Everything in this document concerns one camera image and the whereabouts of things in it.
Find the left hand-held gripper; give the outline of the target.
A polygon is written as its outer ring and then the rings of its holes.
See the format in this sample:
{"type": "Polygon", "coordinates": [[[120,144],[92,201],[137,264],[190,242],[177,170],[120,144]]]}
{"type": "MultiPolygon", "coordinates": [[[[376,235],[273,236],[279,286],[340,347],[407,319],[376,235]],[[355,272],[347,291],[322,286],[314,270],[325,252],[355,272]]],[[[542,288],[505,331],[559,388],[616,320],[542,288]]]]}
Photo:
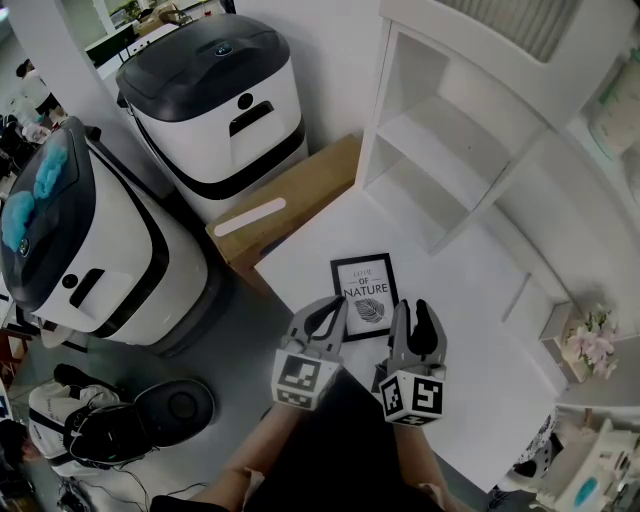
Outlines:
{"type": "Polygon", "coordinates": [[[343,367],[343,358],[336,354],[343,342],[348,308],[345,297],[334,295],[312,302],[293,316],[285,340],[315,349],[276,350],[271,378],[275,402],[308,411],[318,407],[343,367]]]}

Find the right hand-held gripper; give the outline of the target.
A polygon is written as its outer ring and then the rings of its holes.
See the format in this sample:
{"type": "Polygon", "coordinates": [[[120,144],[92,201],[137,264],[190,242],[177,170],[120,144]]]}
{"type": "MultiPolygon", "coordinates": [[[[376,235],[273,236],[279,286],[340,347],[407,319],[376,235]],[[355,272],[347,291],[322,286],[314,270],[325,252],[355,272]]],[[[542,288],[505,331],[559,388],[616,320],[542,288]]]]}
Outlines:
{"type": "Polygon", "coordinates": [[[421,427],[439,420],[444,410],[445,358],[448,340],[433,308],[416,302],[416,324],[410,334],[406,300],[394,309],[387,366],[375,366],[372,393],[378,394],[388,423],[421,427]],[[408,366],[410,351],[424,364],[408,366]]]}

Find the black framed nature print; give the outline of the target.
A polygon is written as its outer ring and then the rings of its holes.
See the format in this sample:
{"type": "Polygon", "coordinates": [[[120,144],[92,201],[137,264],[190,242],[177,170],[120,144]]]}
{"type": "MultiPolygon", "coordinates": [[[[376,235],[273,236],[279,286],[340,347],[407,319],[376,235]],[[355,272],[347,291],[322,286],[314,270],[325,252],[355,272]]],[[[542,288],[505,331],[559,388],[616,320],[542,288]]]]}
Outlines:
{"type": "Polygon", "coordinates": [[[388,335],[399,302],[390,255],[335,259],[330,267],[335,292],[348,303],[345,341],[388,335]]]}

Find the person's left forearm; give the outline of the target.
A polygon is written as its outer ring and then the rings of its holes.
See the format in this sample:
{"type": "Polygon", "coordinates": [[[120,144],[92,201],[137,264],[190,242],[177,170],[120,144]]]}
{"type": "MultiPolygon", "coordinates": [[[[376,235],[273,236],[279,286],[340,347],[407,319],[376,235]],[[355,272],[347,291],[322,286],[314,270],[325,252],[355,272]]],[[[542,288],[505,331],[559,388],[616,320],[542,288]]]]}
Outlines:
{"type": "Polygon", "coordinates": [[[289,438],[309,415],[308,410],[281,403],[271,407],[220,475],[225,507],[233,512],[240,510],[251,479],[269,475],[289,438]]]}

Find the person's black clothing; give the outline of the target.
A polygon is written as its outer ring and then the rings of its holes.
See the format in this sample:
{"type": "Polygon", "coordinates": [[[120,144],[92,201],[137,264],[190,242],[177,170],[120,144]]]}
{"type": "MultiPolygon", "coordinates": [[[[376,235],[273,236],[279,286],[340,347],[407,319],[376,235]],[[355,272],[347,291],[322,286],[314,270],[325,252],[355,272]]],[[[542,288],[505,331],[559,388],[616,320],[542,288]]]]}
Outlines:
{"type": "MultiPolygon", "coordinates": [[[[381,404],[347,371],[309,412],[269,475],[251,479],[236,512],[459,512],[449,489],[440,504],[403,481],[396,424],[384,421],[381,404]]],[[[224,506],[225,466],[188,499],[154,497],[149,512],[233,512],[224,506]]]]}

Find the small white drawer box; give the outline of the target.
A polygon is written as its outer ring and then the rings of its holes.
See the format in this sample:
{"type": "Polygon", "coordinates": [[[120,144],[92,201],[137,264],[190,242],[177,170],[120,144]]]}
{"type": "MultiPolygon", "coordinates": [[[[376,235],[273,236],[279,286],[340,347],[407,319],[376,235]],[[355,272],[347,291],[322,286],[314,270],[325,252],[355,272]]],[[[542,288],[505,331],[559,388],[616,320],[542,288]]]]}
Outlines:
{"type": "Polygon", "coordinates": [[[588,373],[584,362],[569,362],[564,358],[565,342],[580,325],[581,319],[571,303],[557,304],[539,338],[569,384],[584,382],[588,373]]]}

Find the brown cardboard box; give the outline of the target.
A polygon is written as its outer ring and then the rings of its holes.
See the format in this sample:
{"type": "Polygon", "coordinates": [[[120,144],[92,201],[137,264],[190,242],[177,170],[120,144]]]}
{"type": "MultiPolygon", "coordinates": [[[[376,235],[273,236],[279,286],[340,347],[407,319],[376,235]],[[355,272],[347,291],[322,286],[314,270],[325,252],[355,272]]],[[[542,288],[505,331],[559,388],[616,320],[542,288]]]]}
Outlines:
{"type": "Polygon", "coordinates": [[[262,295],[256,265],[355,181],[362,139],[349,134],[259,187],[206,231],[229,267],[262,295]]]}

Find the black round case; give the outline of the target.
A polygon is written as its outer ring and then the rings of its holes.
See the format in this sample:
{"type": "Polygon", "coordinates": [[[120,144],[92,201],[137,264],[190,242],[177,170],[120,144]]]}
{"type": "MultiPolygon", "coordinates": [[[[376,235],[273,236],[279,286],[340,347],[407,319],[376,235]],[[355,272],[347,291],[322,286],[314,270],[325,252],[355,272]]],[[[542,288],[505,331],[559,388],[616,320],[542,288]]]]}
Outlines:
{"type": "Polygon", "coordinates": [[[146,436],[158,448],[194,437],[210,424],[215,413],[210,390],[192,379],[152,386],[140,393],[133,404],[146,436]]]}

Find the white shelf unit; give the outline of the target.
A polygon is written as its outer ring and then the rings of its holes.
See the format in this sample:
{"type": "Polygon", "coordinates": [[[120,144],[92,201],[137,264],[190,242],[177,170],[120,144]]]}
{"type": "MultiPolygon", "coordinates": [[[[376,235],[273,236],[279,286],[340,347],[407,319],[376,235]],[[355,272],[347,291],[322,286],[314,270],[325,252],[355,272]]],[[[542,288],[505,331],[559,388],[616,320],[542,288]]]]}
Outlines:
{"type": "Polygon", "coordinates": [[[551,301],[612,309],[617,369],[562,401],[640,410],[640,208],[587,127],[640,0],[581,0],[547,63],[437,0],[380,14],[357,185],[429,255],[481,224],[551,301]]]}

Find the pink flowers in cream pot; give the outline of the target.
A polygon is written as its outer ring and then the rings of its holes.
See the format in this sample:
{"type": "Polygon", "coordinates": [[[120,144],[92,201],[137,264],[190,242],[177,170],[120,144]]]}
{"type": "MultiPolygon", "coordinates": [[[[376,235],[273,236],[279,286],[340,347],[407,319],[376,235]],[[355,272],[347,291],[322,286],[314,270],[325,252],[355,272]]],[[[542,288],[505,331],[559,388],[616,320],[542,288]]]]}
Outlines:
{"type": "Polygon", "coordinates": [[[593,376],[607,380],[617,367],[615,338],[617,319],[600,304],[584,318],[572,320],[561,345],[563,359],[584,382],[593,376]]]}

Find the white and black service robot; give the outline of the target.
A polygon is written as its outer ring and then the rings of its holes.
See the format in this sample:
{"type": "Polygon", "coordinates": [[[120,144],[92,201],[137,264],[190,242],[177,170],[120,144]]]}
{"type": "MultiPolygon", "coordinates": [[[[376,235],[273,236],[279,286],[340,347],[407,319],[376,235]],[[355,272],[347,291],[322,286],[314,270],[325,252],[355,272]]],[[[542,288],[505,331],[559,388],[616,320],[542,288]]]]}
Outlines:
{"type": "Polygon", "coordinates": [[[291,52],[272,27],[202,17],[122,64],[118,102],[206,223],[307,155],[291,52]]]}
{"type": "Polygon", "coordinates": [[[49,146],[68,149],[50,196],[34,198],[16,252],[4,245],[0,221],[0,277],[16,306],[41,320],[176,350],[212,318],[222,273],[206,237],[167,210],[100,136],[70,117],[28,160],[8,198],[33,195],[49,146]]]}

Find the white ornate cabinet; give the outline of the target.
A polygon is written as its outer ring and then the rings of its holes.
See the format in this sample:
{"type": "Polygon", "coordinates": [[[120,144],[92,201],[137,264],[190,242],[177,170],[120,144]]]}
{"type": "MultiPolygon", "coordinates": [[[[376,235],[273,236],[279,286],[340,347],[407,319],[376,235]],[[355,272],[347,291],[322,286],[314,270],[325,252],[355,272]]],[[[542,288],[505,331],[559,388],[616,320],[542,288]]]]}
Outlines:
{"type": "Polygon", "coordinates": [[[605,512],[640,485],[639,433],[606,419],[597,431],[569,426],[552,440],[557,453],[541,478],[511,468],[498,489],[527,492],[533,496],[529,507],[544,512],[605,512]]]}

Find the black backpack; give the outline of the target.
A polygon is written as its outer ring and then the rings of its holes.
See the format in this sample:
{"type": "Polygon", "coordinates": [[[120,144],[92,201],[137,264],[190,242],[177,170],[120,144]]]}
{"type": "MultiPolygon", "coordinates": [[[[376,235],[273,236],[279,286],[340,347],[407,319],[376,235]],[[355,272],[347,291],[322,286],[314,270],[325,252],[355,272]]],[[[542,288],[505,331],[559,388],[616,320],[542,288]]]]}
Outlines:
{"type": "Polygon", "coordinates": [[[65,447],[82,462],[115,466],[137,460],[152,448],[132,404],[80,408],[64,427],[65,447]]]}

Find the white ceramic jar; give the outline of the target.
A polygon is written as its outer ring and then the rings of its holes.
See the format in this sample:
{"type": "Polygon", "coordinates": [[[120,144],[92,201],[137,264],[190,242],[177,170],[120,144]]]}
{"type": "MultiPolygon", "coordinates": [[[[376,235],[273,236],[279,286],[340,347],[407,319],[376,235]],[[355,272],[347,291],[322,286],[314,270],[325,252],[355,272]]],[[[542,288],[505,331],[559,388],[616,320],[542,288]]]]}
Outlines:
{"type": "Polygon", "coordinates": [[[588,127],[610,160],[640,141],[640,48],[631,50],[629,59],[601,96],[588,127]]]}

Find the blue fluffy cloth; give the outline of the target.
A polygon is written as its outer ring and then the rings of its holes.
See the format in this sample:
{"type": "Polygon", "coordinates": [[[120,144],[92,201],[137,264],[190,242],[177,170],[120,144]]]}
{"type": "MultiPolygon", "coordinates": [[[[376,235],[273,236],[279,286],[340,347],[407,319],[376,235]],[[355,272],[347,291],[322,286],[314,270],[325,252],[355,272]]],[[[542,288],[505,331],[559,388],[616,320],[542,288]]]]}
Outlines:
{"type": "Polygon", "coordinates": [[[48,147],[36,173],[33,195],[35,199],[46,199],[53,191],[55,184],[68,160],[68,149],[59,145],[48,147]]]}
{"type": "Polygon", "coordinates": [[[13,252],[19,249],[34,207],[35,200],[29,191],[11,195],[4,205],[0,218],[2,241],[13,252]]]}

